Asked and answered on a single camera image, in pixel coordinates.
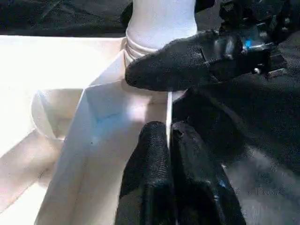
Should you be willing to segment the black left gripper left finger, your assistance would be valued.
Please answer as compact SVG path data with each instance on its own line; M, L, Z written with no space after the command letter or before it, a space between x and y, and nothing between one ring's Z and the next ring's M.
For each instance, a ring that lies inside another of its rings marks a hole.
M119 195L119 224L173 225L175 202L166 127L145 124L123 171Z

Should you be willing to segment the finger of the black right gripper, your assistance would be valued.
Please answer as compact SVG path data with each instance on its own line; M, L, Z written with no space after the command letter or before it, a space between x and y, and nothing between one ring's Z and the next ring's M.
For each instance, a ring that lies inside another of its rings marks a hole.
M126 68L125 80L130 86L153 91L179 91L222 83L237 76L242 49L237 34L200 32L136 59Z
M125 9L123 10L120 17L120 21L123 26L128 26L129 21L132 17L132 13L133 13L133 1L130 1L128 5L125 7Z

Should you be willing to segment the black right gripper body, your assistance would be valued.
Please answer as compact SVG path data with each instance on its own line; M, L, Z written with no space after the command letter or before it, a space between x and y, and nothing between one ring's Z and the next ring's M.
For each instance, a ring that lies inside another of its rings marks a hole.
M282 26L289 15L288 0L223 0L219 15L221 33L239 36L243 50L235 57L235 76L263 75L270 79L287 73L287 62L278 49Z

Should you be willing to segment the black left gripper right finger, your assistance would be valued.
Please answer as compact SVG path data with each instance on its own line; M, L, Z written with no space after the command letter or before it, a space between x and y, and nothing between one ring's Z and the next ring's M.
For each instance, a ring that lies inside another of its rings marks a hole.
M242 225L240 203L221 164L194 128L172 125L171 161L180 225Z

